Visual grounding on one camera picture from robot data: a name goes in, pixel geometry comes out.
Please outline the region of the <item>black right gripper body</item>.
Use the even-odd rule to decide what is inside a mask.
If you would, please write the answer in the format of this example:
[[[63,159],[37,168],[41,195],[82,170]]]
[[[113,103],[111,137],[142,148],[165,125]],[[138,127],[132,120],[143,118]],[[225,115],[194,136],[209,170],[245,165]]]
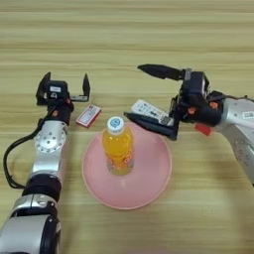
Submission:
[[[224,95],[209,91],[209,80],[203,71],[185,71],[179,94],[171,101],[169,115],[185,123],[215,127],[221,121]]]

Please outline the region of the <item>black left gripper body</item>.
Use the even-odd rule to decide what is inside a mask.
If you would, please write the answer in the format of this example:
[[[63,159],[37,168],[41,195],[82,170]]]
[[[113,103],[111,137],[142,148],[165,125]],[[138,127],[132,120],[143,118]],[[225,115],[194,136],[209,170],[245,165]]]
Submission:
[[[87,102],[89,100],[88,96],[71,96],[66,99],[45,99],[44,97],[37,99],[37,104],[40,106],[46,106],[48,113],[42,119],[45,121],[60,121],[69,125],[70,115],[74,110],[75,102]]]

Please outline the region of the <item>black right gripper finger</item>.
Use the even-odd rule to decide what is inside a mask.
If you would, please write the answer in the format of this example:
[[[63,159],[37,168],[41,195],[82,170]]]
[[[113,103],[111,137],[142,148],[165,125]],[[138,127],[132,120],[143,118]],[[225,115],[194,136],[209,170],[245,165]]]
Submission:
[[[160,79],[183,80],[185,78],[185,70],[169,67],[163,64],[140,64],[138,69]]]
[[[174,120],[172,125],[167,126],[165,124],[161,124],[156,118],[152,118],[149,116],[131,112],[125,112],[124,115],[130,121],[150,132],[166,136],[173,141],[177,140],[180,123],[179,120]]]

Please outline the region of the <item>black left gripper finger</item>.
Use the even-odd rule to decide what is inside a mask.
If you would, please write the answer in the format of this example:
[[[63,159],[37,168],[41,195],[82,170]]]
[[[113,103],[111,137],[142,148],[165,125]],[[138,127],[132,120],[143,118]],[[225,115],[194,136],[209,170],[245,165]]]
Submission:
[[[83,79],[82,91],[83,91],[82,97],[89,98],[89,95],[90,95],[90,84],[89,84],[89,79],[88,79],[87,73],[85,74],[84,79]]]
[[[51,73],[47,72],[39,83],[36,98],[38,100],[44,100],[46,94],[46,84],[51,79]]]

